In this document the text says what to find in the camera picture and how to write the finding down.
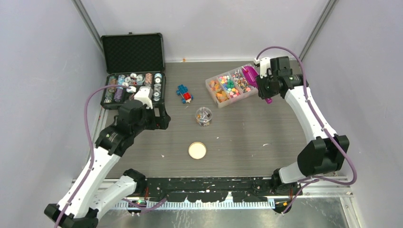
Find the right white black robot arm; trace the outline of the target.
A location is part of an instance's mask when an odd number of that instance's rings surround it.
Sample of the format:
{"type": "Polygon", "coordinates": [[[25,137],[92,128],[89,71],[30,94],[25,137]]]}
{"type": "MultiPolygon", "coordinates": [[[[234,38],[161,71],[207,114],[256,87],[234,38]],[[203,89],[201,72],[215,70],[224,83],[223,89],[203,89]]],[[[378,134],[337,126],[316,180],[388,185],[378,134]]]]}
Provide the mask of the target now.
{"type": "Polygon", "coordinates": [[[260,71],[255,77],[259,97],[268,101],[280,95],[285,99],[307,141],[296,162],[273,172],[270,181],[273,192],[283,195],[300,180],[340,170],[349,139],[339,135],[327,123],[312,97],[304,74],[294,74],[289,57],[256,58],[254,65],[260,71]]]}

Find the magenta plastic scoop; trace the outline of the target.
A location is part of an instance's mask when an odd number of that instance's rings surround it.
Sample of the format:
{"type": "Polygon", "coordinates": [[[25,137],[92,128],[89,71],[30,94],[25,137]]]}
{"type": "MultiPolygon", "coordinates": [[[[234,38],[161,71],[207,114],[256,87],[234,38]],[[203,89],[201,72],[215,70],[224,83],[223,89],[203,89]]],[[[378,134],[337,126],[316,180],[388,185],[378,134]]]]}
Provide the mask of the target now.
{"type": "MultiPolygon", "coordinates": [[[[251,85],[252,87],[257,89],[257,91],[258,91],[258,86],[257,86],[257,83],[256,83],[256,77],[259,76],[259,73],[256,71],[256,69],[253,66],[246,65],[246,66],[242,67],[242,72],[244,74],[245,79],[249,83],[249,85],[251,85]]],[[[271,104],[273,102],[272,98],[270,98],[270,99],[262,99],[262,100],[264,100],[267,104],[271,104]]]]}

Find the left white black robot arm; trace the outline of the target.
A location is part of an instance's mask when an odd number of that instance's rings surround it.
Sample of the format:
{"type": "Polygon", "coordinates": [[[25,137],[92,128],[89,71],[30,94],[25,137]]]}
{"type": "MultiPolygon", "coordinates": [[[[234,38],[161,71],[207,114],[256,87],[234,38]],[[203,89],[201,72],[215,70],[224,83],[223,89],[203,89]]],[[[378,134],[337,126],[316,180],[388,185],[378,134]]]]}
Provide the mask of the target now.
{"type": "Polygon", "coordinates": [[[146,177],[133,169],[126,170],[121,178],[98,194],[106,175],[134,144],[144,130],[165,130],[171,117],[163,104],[149,107],[132,100],[117,110],[114,121],[103,129],[93,146],[89,160],[79,177],[66,193],[44,210],[56,228],[95,228],[104,214],[116,203],[132,194],[142,196],[147,188],[146,177]]]}

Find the clear plastic jar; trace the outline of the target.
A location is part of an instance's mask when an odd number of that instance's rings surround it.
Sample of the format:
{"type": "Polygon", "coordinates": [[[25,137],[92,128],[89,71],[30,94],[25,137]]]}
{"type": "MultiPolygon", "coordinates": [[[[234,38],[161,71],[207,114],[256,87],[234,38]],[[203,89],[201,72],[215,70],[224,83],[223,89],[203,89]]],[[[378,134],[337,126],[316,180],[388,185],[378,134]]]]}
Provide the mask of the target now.
{"type": "Polygon", "coordinates": [[[209,126],[212,119],[212,112],[210,108],[200,107],[195,114],[196,122],[202,126],[209,126]]]}

